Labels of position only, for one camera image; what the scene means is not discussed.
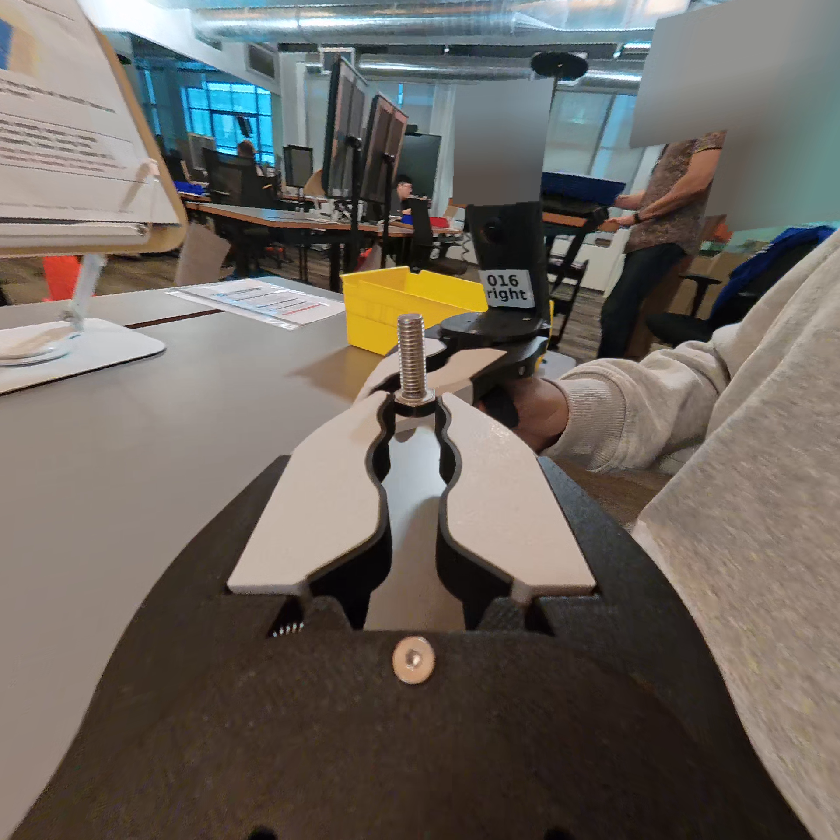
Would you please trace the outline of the office window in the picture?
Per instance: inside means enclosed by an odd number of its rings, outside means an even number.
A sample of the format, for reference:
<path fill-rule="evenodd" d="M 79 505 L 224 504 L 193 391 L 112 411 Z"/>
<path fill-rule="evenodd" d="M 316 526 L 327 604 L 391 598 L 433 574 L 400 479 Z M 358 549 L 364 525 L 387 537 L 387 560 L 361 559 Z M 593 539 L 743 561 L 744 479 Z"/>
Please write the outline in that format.
<path fill-rule="evenodd" d="M 216 150 L 234 154 L 251 142 L 259 163 L 275 163 L 272 103 L 268 90 L 242 82 L 202 80 L 181 92 L 190 133 L 215 141 Z"/>

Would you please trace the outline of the dark wall screen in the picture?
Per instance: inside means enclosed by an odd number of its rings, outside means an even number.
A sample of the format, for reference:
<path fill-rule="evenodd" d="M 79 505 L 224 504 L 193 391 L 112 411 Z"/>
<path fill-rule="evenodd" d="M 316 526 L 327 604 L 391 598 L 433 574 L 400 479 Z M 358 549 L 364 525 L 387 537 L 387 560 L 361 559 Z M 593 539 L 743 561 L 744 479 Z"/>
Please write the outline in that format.
<path fill-rule="evenodd" d="M 396 167 L 397 179 L 413 186 L 413 194 L 431 199 L 434 196 L 441 137 L 436 134 L 407 134 Z"/>

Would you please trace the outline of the yellow plastic bin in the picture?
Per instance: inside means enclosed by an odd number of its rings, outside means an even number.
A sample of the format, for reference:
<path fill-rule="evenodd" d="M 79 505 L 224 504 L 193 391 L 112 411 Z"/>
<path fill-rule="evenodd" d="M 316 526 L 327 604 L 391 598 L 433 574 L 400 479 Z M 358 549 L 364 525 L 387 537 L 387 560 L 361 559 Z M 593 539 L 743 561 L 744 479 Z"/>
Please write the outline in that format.
<path fill-rule="evenodd" d="M 548 281 L 526 269 L 490 269 L 479 282 L 405 266 L 342 275 L 348 342 L 381 356 L 397 345 L 397 321 L 423 318 L 426 335 L 453 353 L 499 350 L 532 368 L 548 349 Z"/>

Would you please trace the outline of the long wooden office desk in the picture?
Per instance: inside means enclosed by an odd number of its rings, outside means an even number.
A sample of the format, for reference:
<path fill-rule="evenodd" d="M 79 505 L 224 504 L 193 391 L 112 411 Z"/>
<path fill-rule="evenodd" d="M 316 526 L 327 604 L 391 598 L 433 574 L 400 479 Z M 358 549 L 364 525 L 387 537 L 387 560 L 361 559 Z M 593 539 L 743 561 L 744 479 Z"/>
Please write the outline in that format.
<path fill-rule="evenodd" d="M 301 249 L 299 255 L 299 277 L 308 283 L 307 249 L 312 245 L 329 247 L 329 287 L 341 291 L 342 276 L 355 271 L 358 264 L 358 249 L 366 239 L 378 240 L 383 244 L 408 238 L 433 243 L 437 238 L 456 235 L 450 227 L 431 228 L 428 237 L 418 234 L 414 227 L 399 222 L 385 226 L 381 224 L 355 224 L 345 220 L 331 221 L 309 213 L 280 211 L 251 206 L 214 204 L 199 201 L 196 196 L 187 197 L 185 208 L 202 217 L 210 217 L 221 224 L 224 233 L 231 235 L 233 243 L 235 275 L 239 279 L 253 277 L 259 268 L 257 242 L 247 236 L 251 228 L 262 230 L 270 245 L 291 245 Z"/>

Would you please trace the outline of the silver steel bolt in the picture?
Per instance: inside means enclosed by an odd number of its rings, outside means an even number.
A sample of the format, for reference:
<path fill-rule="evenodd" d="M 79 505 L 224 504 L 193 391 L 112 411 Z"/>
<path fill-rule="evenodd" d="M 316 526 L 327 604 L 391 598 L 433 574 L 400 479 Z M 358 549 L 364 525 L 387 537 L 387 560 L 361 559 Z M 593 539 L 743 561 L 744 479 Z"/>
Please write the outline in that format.
<path fill-rule="evenodd" d="M 421 396 L 428 390 L 423 316 L 417 312 L 400 315 L 396 334 L 400 390 L 404 390 L 407 396 Z"/>

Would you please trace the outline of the white document stand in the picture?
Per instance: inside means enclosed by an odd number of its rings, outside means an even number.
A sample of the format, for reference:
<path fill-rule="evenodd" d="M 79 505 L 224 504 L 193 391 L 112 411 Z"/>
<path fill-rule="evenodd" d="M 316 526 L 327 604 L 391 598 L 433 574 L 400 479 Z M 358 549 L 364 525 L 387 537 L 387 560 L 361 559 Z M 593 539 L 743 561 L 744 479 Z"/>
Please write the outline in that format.
<path fill-rule="evenodd" d="M 157 143 L 156 146 L 165 172 L 168 174 Z M 179 246 L 186 234 L 186 212 L 185 209 L 183 211 L 185 225 L 176 232 L 176 237 L 166 236 L 162 245 L 160 247 L 156 246 L 152 250 L 108 248 L 103 251 L 98 248 L 86 250 L 82 253 L 68 253 L 65 250 L 52 254 L 17 253 L 6 255 L 2 253 L 4 259 L 50 256 L 81 257 L 76 291 L 73 298 L 65 302 L 66 308 L 57 320 L 23 327 L 2 328 L 3 394 L 23 391 L 30 387 L 57 382 L 76 375 L 148 359 L 165 351 L 165 344 L 162 341 L 148 338 L 141 333 L 135 333 L 126 327 L 106 320 L 89 318 L 88 309 L 90 301 L 95 295 L 103 268 L 107 264 L 107 257 L 115 254 L 162 253 Z"/>

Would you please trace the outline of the person's grey sweatshirt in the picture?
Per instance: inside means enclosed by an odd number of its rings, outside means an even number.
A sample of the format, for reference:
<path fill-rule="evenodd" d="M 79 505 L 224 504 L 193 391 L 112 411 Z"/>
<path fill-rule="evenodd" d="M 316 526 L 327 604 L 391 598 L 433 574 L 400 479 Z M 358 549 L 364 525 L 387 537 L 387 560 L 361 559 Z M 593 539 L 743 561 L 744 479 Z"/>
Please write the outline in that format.
<path fill-rule="evenodd" d="M 838 275 L 834 233 L 714 339 L 730 382 L 634 531 L 813 838 L 838 838 Z"/>

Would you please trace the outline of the grey upright panel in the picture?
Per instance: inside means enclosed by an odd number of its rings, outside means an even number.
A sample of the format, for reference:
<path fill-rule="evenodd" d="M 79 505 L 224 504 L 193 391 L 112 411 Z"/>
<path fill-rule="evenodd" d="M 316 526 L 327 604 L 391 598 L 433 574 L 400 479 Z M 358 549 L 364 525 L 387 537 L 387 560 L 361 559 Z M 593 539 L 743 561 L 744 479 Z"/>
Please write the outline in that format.
<path fill-rule="evenodd" d="M 175 268 L 175 287 L 210 284 L 230 277 L 233 268 L 224 267 L 231 244 L 207 227 L 189 223 Z"/>

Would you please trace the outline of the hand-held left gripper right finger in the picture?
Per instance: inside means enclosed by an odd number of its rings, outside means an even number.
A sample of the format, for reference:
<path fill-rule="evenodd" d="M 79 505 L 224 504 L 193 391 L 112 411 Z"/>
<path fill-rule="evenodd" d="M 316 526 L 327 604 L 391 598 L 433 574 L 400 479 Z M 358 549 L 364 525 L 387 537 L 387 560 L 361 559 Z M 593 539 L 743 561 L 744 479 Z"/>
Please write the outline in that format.
<path fill-rule="evenodd" d="M 452 393 L 437 399 L 440 535 L 517 604 L 591 595 L 596 581 L 538 457 Z"/>

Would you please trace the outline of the person's right hand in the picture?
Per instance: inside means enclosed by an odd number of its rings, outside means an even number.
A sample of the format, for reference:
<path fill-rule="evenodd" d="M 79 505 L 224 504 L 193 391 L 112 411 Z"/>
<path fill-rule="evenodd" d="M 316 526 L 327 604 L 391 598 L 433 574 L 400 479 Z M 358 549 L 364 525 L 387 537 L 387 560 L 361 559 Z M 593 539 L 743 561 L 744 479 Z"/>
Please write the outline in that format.
<path fill-rule="evenodd" d="M 541 377 L 515 381 L 511 399 L 517 410 L 514 433 L 535 453 L 554 446 L 569 422 L 569 406 L 561 389 Z"/>

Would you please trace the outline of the blue plastic crate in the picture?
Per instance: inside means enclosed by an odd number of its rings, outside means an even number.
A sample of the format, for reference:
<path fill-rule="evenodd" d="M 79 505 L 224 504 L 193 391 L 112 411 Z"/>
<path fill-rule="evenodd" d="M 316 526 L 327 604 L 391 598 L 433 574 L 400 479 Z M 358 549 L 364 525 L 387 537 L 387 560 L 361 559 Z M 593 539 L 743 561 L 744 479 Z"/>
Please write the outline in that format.
<path fill-rule="evenodd" d="M 560 171 L 542 173 L 543 197 L 594 203 L 611 207 L 615 199 L 623 194 L 626 184 L 589 175 L 576 175 Z"/>

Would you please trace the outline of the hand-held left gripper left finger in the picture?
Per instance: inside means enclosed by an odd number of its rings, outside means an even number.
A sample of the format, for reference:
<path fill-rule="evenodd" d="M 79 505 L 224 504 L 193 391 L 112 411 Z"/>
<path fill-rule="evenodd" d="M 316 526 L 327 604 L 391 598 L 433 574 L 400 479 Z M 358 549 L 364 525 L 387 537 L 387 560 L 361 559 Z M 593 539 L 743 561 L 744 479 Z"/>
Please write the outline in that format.
<path fill-rule="evenodd" d="M 385 525 L 376 449 L 389 438 L 392 398 L 376 392 L 321 425 L 292 452 L 236 566 L 237 595 L 304 595 Z"/>

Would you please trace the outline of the grey desk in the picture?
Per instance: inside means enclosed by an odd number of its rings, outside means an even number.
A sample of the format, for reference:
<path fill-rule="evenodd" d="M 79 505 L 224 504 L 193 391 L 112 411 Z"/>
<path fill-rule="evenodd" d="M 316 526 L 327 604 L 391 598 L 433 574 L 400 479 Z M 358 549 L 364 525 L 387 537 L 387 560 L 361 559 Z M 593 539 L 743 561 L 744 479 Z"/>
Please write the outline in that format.
<path fill-rule="evenodd" d="M 380 361 L 343 315 L 287 330 L 164 290 L 94 298 L 91 315 L 165 350 L 2 396 L 2 838 L 176 555 Z"/>

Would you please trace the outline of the blue cloth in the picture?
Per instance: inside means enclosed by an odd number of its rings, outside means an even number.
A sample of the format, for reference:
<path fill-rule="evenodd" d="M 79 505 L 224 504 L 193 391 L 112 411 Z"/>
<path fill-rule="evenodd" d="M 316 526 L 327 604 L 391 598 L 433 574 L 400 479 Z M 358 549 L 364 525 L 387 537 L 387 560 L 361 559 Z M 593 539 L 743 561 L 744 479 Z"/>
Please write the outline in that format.
<path fill-rule="evenodd" d="M 710 311 L 710 327 L 715 330 L 743 320 L 789 270 L 836 230 L 827 225 L 785 229 L 730 274 Z"/>

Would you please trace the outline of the black office chair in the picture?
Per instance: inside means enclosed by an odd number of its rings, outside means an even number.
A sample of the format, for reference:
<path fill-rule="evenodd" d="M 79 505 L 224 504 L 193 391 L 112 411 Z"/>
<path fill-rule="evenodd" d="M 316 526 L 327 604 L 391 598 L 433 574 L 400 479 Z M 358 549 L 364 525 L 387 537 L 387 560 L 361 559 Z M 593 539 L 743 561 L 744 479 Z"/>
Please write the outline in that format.
<path fill-rule="evenodd" d="M 463 277 L 467 264 L 463 259 L 448 256 L 449 242 L 439 243 L 434 235 L 427 200 L 411 197 L 406 207 L 411 212 L 413 228 L 412 244 L 408 255 L 408 266 L 412 273 L 430 270 L 450 277 Z"/>
<path fill-rule="evenodd" d="M 706 319 L 697 317 L 700 304 L 703 302 L 709 288 L 720 286 L 719 279 L 698 274 L 683 274 L 680 280 L 689 280 L 696 284 L 695 296 L 692 299 L 690 314 L 679 314 L 673 312 L 659 312 L 646 316 L 644 321 L 646 328 L 651 332 L 654 339 L 659 343 L 676 347 L 679 344 L 689 341 L 705 342 L 720 325 L 719 318 L 710 315 Z"/>

